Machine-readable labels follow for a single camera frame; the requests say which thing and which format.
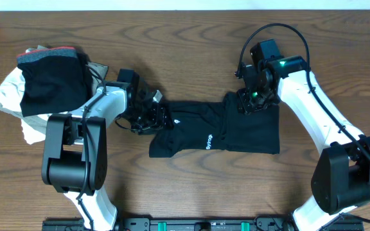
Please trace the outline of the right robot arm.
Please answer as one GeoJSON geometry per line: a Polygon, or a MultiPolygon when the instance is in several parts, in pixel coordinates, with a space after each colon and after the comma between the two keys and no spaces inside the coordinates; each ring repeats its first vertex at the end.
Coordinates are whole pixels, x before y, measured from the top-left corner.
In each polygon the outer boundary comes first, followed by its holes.
{"type": "Polygon", "coordinates": [[[312,196],[292,213],[285,230],[326,230],[340,219],[370,223],[351,211],[370,202],[370,136],[353,126],[320,88],[309,58],[272,53],[238,64],[245,82],[243,109],[259,111],[280,101],[295,113],[312,138],[319,160],[312,196]]]}

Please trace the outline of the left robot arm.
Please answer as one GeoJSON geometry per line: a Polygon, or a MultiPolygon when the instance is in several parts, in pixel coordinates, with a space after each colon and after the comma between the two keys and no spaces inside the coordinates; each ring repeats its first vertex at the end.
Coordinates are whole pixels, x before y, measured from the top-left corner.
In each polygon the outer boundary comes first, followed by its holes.
{"type": "Polygon", "coordinates": [[[79,219],[48,219],[43,230],[124,230],[118,209],[110,201],[107,176],[107,128],[120,118],[137,134],[166,126],[159,90],[140,89],[138,81],[103,82],[79,109],[52,114],[47,123],[42,179],[70,199],[79,219]]]}

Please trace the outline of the black t-shirt with logo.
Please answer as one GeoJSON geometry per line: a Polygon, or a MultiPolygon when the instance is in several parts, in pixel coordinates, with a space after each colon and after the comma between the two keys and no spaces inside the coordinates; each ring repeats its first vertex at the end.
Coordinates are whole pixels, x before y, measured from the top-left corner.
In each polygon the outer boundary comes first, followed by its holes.
{"type": "Polygon", "coordinates": [[[151,158],[170,158],[191,149],[280,152],[277,105],[244,114],[238,111],[237,95],[228,92],[221,102],[171,101],[165,107],[172,126],[156,133],[151,158]]]}

